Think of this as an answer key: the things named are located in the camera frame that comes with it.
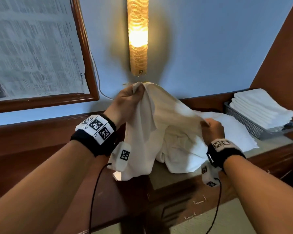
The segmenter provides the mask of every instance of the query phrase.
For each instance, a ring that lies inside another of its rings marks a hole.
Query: person's left hand
[[[117,129],[134,114],[138,102],[144,94],[144,86],[140,85],[135,93],[133,86],[121,90],[104,114],[116,125]]]

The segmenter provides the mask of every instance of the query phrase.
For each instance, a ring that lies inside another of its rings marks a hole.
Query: white cable
[[[110,98],[110,97],[106,96],[104,93],[102,93],[102,91],[101,91],[101,84],[100,84],[100,78],[99,78],[99,73],[98,73],[98,69],[97,69],[96,62],[95,62],[94,59],[93,59],[92,52],[91,52],[91,58],[92,58],[92,62],[93,62],[93,64],[94,64],[95,75],[97,75],[97,78],[98,78],[98,84],[99,84],[98,89],[99,89],[99,92],[100,92],[104,97],[106,97],[106,98],[108,98],[108,99],[110,99],[110,100],[114,100],[113,98]]]

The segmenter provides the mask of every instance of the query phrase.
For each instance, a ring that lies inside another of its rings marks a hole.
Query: wall
[[[265,89],[281,106],[293,110],[293,8],[251,87]],[[293,133],[287,136],[293,139]]]
[[[177,98],[246,89],[280,30],[293,0],[150,0],[148,75],[129,72],[126,0],[80,0],[102,92],[151,81]],[[0,114],[0,125],[105,110],[70,104]]]

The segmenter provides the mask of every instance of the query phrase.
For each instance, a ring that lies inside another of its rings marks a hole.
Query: wall lamp
[[[134,76],[147,74],[149,0],[127,0],[130,70]]]

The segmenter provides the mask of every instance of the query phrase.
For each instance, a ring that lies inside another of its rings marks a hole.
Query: white cloth
[[[134,84],[133,90],[141,84]],[[127,181],[150,174],[155,159],[165,162],[172,173],[198,169],[207,159],[200,125],[202,117],[213,117],[223,123],[226,138],[243,151],[257,148],[246,128],[235,118],[193,111],[158,85],[145,83],[144,87],[136,113],[126,123],[125,142],[132,147],[128,164],[124,172],[113,173],[116,180]]]
[[[234,94],[230,106],[265,129],[281,130],[293,117],[293,111],[280,106],[263,89]]]

